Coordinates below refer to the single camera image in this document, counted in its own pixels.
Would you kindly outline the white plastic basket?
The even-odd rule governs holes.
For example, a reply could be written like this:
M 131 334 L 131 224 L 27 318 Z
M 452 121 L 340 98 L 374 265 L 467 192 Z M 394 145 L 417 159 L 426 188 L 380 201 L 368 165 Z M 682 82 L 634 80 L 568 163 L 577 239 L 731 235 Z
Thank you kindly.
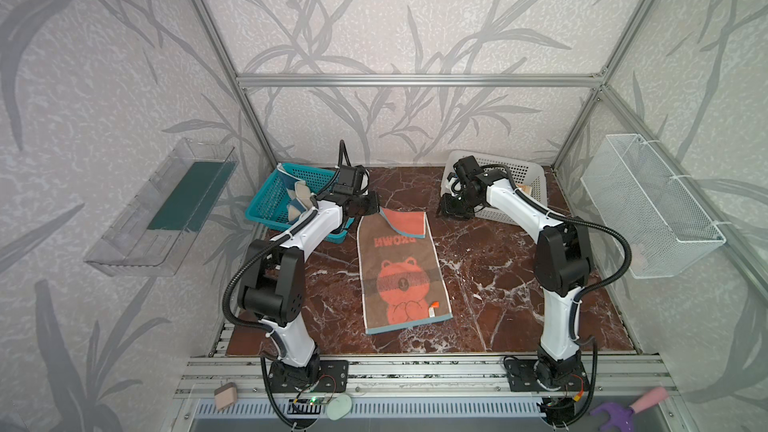
M 448 191 L 447 176 L 453 171 L 453 165 L 461 158 L 474 156 L 480 165 L 501 164 L 506 167 L 507 181 L 499 181 L 487 189 L 486 199 L 489 207 L 477 210 L 474 218 L 488 219 L 507 223 L 522 228 L 531 237 L 547 226 L 554 226 L 557 221 L 547 208 L 546 183 L 543 169 L 533 163 L 503 157 L 470 152 L 455 151 L 449 156 L 441 184 L 441 196 Z M 532 188 L 532 197 L 519 189 L 519 185 Z

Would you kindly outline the teal plastic basket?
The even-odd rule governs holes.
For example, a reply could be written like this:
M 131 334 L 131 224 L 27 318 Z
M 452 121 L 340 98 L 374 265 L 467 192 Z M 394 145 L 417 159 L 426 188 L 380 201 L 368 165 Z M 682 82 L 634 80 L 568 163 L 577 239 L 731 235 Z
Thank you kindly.
M 334 172 L 306 165 L 282 163 L 266 179 L 245 211 L 245 218 L 264 225 L 270 230 L 283 232 L 291 223 L 288 219 L 288 205 L 292 198 L 291 187 L 283 183 L 283 174 L 303 180 L 313 193 L 318 193 L 332 178 Z

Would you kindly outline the brown red bear towel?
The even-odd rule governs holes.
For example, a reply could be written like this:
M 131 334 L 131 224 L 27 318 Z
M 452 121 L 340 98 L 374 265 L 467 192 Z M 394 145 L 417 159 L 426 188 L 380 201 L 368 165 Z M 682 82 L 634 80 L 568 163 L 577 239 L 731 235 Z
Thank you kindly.
M 364 217 L 357 229 L 357 251 L 368 335 L 453 318 L 424 212 L 382 208 Z

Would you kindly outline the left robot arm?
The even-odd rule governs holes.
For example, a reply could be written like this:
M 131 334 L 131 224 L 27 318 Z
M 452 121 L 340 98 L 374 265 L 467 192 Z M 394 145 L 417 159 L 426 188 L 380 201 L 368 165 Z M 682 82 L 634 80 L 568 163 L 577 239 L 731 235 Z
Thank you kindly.
M 265 332 L 278 350 L 272 364 L 308 382 L 319 376 L 320 356 L 302 317 L 305 263 L 327 236 L 344 231 L 349 220 L 379 212 L 369 183 L 367 169 L 351 164 L 340 141 L 330 181 L 309 195 L 309 207 L 286 231 L 249 245 L 252 255 L 223 292 L 225 320 Z

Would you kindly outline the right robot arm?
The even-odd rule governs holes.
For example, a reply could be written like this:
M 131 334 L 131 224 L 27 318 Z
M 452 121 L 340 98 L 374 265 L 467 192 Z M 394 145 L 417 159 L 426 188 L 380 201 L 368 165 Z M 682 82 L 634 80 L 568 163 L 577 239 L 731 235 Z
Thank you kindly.
M 582 365 L 582 338 L 578 322 L 582 299 L 622 278 L 632 262 L 631 245 L 619 232 L 577 217 L 552 211 L 517 185 L 508 166 L 481 165 L 466 156 L 453 165 L 444 181 L 438 213 L 468 220 L 481 207 L 504 213 L 536 244 L 534 277 L 544 291 L 545 321 L 534 368 L 536 380 L 546 390 L 563 387 Z M 588 283 L 594 269 L 590 230 L 604 233 L 621 246 L 623 262 L 611 276 Z

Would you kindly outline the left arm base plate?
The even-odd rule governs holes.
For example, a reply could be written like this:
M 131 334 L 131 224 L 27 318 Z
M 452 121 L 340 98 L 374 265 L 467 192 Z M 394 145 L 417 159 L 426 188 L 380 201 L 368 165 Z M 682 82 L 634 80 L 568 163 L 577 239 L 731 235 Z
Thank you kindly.
M 342 393 L 346 391 L 349 366 L 350 363 L 346 360 L 321 359 L 301 368 L 272 362 L 266 381 L 273 393 L 298 393 L 309 390 Z

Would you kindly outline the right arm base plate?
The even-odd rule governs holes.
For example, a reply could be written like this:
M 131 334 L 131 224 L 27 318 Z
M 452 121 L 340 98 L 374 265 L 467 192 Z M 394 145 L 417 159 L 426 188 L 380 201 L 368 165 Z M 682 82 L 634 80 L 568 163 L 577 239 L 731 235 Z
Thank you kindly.
M 506 356 L 502 366 L 511 392 L 583 393 L 590 385 L 579 354 L 560 361 Z

